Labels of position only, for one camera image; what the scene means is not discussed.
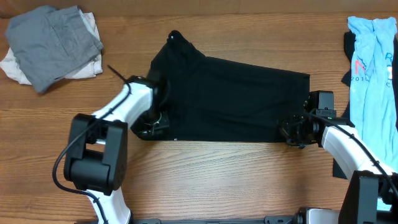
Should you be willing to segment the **black polo shirt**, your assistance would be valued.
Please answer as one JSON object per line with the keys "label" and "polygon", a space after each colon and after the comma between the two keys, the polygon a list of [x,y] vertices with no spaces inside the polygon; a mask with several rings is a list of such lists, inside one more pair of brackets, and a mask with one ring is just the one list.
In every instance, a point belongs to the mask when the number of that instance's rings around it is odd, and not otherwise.
{"label": "black polo shirt", "polygon": [[133,133],[146,141],[284,142],[278,124],[303,111],[305,73],[207,57],[174,30],[152,60],[149,77],[166,81],[166,125],[142,120]]}

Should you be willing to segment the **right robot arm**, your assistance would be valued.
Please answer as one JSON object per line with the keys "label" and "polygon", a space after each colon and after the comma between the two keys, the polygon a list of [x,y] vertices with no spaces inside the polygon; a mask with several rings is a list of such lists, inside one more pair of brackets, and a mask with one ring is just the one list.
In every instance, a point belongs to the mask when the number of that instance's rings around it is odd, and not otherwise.
{"label": "right robot arm", "polygon": [[281,120],[279,130],[289,146],[318,144],[349,181],[339,210],[303,208],[287,223],[397,223],[397,173],[368,149],[351,121],[337,117],[333,92],[310,92],[303,111]]}

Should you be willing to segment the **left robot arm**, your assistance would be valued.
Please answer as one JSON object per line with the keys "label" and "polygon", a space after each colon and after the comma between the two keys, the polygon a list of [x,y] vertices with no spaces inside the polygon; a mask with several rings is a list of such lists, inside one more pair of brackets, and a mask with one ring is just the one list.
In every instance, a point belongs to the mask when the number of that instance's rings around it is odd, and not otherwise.
{"label": "left robot arm", "polygon": [[158,140],[169,131],[163,105],[170,83],[157,75],[131,76],[122,91],[104,108],[72,120],[66,151],[64,178],[74,184],[73,193],[87,196],[97,223],[133,223],[122,182],[127,172],[128,131],[143,140]]}

